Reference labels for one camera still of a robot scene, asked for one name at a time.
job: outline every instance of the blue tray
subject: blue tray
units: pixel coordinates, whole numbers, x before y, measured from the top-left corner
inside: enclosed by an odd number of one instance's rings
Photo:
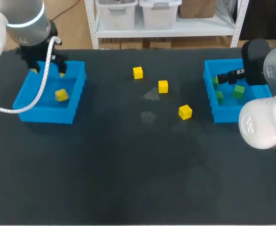
[[[49,122],[72,124],[77,104],[86,80],[85,63],[68,61],[67,72],[63,78],[59,76],[57,66],[51,63],[44,92],[38,103],[29,111],[18,114],[21,121]],[[35,98],[41,86],[45,62],[39,62],[41,71],[36,74],[30,70],[16,100],[14,109],[29,105]],[[55,91],[66,89],[69,100],[58,102]]]
[[[238,80],[236,84],[224,83],[218,85],[214,90],[212,77],[218,74],[227,73],[232,70],[243,68],[242,59],[229,60],[206,60],[204,65],[204,80],[211,106],[211,113],[214,123],[238,122],[238,117],[242,107],[249,101],[259,98],[271,97],[271,92],[267,85],[249,86],[245,80]],[[232,97],[235,85],[244,86],[245,92],[242,99]],[[219,105],[216,91],[222,91],[224,99]]]

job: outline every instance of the water stain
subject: water stain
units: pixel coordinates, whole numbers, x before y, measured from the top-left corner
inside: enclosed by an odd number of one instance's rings
[[[156,120],[156,116],[152,112],[141,112],[140,113],[141,121],[144,124],[153,124]]]
[[[151,100],[151,101],[160,100],[158,88],[156,87],[152,88],[143,96],[143,98],[145,100]]]

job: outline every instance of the green cube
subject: green cube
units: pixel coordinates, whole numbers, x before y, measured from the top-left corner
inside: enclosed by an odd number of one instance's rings
[[[218,78],[217,77],[212,77],[211,80],[212,80],[212,83],[213,83],[214,90],[216,90],[217,87],[218,87],[218,84],[219,84]]]
[[[217,95],[218,103],[219,105],[221,105],[223,103],[223,98],[224,98],[223,93],[222,91],[216,91],[215,93]]]
[[[237,99],[242,99],[244,92],[245,92],[245,87],[244,86],[236,85],[235,88],[234,88],[232,97],[237,98]]]

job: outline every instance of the yellow cube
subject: yellow cube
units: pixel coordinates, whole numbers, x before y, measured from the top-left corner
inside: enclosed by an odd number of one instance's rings
[[[168,82],[165,81],[159,81],[158,82],[158,90],[159,93],[168,93]]]
[[[67,91],[65,89],[55,91],[55,99],[59,102],[69,99]]]
[[[192,113],[193,110],[188,105],[184,105],[179,108],[179,115],[183,120],[189,119]]]
[[[133,74],[134,74],[134,79],[142,79],[143,78],[142,67],[134,67]]]

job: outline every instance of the black table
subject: black table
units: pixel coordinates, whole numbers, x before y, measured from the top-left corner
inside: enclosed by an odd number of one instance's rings
[[[87,73],[73,125],[0,113],[0,224],[276,224],[276,150],[214,124],[203,84],[204,60],[239,49],[67,53]],[[0,106],[11,108],[27,72],[3,53]],[[159,80],[169,81],[160,99]]]

